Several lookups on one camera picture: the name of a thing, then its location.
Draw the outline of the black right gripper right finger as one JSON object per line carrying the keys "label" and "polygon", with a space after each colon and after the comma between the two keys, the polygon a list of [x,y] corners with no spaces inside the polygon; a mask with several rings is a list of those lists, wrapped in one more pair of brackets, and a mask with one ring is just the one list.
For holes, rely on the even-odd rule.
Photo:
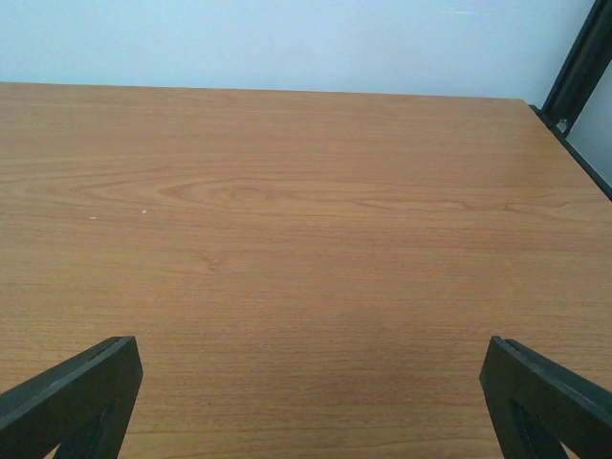
{"label": "black right gripper right finger", "polygon": [[513,339],[493,337],[479,381],[506,458],[611,456],[611,393]]}

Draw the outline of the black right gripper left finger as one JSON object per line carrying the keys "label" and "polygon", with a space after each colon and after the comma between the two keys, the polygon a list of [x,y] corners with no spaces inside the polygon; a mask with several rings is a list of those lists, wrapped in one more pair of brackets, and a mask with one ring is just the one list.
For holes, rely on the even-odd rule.
{"label": "black right gripper left finger", "polygon": [[142,383],[133,337],[112,337],[1,395],[3,458],[117,458]]}

